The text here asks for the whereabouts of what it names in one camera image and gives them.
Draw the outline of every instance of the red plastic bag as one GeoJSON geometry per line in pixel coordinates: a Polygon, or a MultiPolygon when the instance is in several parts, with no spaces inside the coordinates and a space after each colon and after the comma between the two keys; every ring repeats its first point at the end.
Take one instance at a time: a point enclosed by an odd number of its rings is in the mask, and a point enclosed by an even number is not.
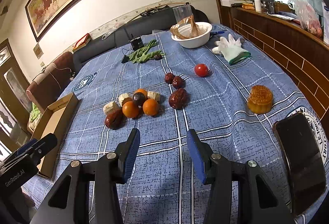
{"type": "Polygon", "coordinates": [[[323,36],[318,16],[307,0],[289,0],[288,4],[290,9],[295,10],[302,29],[319,38],[323,36]]]}

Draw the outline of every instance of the orange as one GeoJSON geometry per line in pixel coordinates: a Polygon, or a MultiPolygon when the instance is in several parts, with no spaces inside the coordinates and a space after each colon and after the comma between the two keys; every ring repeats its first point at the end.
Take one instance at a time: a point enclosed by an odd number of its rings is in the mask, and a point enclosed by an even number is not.
{"type": "Polygon", "coordinates": [[[138,90],[135,91],[135,93],[142,93],[145,96],[145,99],[147,99],[147,91],[144,90],[143,88],[139,88],[138,90]]]}
{"type": "Polygon", "coordinates": [[[135,118],[139,114],[139,108],[132,101],[129,101],[123,105],[122,112],[128,118],[135,118]]]}
{"type": "Polygon", "coordinates": [[[143,111],[149,116],[155,116],[159,112],[160,105],[154,99],[147,99],[143,104],[143,111]]]}

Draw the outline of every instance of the white box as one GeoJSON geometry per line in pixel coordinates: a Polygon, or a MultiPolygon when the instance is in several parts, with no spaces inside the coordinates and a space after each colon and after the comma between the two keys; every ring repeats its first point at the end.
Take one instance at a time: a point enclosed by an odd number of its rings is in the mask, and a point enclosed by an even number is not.
{"type": "Polygon", "coordinates": [[[222,6],[231,7],[234,3],[252,3],[252,1],[241,1],[241,0],[221,0],[222,6]]]}

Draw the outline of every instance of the red date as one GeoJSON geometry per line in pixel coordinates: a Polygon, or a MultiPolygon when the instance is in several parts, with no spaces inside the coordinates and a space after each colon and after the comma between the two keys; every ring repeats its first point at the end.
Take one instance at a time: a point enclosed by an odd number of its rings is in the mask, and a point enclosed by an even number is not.
{"type": "Polygon", "coordinates": [[[174,77],[175,75],[173,73],[167,73],[164,77],[164,81],[168,84],[171,84],[174,77]]]}
{"type": "Polygon", "coordinates": [[[169,105],[174,109],[181,109],[187,102],[188,95],[186,90],[179,88],[169,97],[169,105]]]}
{"type": "Polygon", "coordinates": [[[118,129],[121,124],[123,117],[122,108],[114,110],[112,113],[109,113],[105,118],[105,126],[109,129],[118,129]]]}
{"type": "Polygon", "coordinates": [[[172,80],[172,86],[174,86],[176,89],[179,89],[184,86],[184,80],[180,76],[176,76],[172,80]]]}

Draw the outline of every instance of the cardboard box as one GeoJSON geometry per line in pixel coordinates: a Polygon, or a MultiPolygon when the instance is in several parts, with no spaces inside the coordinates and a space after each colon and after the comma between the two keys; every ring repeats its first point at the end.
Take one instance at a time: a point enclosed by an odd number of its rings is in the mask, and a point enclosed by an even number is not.
{"type": "Polygon", "coordinates": [[[60,143],[78,102],[75,94],[70,93],[49,105],[41,117],[32,139],[40,140],[48,133],[53,133],[57,137],[57,146],[41,159],[41,163],[37,166],[39,175],[47,178],[52,177],[60,143]]]}

